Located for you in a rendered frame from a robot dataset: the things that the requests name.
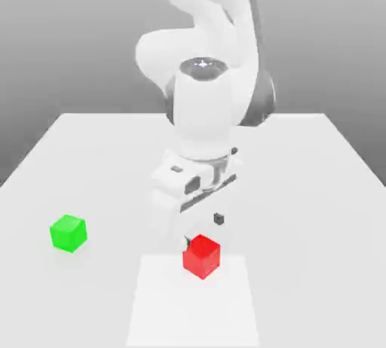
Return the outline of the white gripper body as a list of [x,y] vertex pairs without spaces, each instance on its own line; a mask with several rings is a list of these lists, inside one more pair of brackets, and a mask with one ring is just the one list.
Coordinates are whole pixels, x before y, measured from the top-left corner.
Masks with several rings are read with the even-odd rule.
[[231,172],[226,174],[225,177],[220,179],[215,185],[203,188],[199,175],[189,176],[183,182],[182,193],[178,198],[178,225],[186,225],[198,210],[212,206],[214,200],[219,196],[219,193],[233,185],[237,179],[237,173]]

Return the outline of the small red cube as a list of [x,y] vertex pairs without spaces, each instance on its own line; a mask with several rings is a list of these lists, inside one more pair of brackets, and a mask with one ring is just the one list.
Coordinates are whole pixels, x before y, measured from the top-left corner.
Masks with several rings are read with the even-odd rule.
[[220,259],[221,246],[202,234],[189,240],[187,249],[182,253],[183,267],[200,279],[206,279],[217,269]]

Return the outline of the small green cube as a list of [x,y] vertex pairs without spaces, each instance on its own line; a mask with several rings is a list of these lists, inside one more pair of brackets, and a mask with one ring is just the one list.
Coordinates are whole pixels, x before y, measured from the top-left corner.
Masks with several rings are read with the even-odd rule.
[[75,252],[87,240],[86,222],[73,215],[64,215],[50,226],[53,246],[66,252]]

